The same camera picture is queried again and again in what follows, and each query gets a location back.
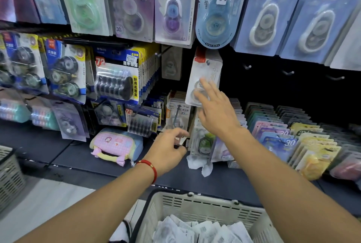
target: white plastic basket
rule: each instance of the white plastic basket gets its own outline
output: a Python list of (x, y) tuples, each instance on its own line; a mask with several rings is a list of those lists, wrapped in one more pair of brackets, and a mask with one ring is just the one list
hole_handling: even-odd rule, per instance
[(253, 231), (252, 235), (257, 240), (255, 242), (282, 243), (282, 240), (270, 241), (277, 238), (273, 232), (278, 237), (279, 235), (274, 228), (274, 230), (269, 231), (271, 221), (263, 208), (245, 206), (236, 200), (230, 201), (168, 189), (156, 189), (151, 192), (142, 215), (134, 227), (130, 242), (152, 242), (158, 221), (164, 220), (171, 214), (183, 221), (203, 222), (210, 220), (212, 222), (217, 221), (220, 225), (231, 225), (242, 221), (247, 230)]
[(0, 212), (21, 192), (25, 179), (12, 148), (0, 146)]

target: red string bracelet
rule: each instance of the red string bracelet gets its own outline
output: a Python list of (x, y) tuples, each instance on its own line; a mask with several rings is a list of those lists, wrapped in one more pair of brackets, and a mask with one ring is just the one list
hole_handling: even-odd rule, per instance
[(156, 170), (156, 168), (153, 166), (153, 164), (151, 164), (149, 161), (147, 161), (147, 160), (145, 160), (145, 159), (139, 160), (135, 165), (137, 165), (138, 163), (145, 163), (145, 164), (149, 165), (149, 166), (153, 169), (153, 172), (154, 172), (154, 180), (153, 180), (152, 184), (154, 184), (154, 182), (156, 182), (156, 180), (157, 180), (157, 170)]

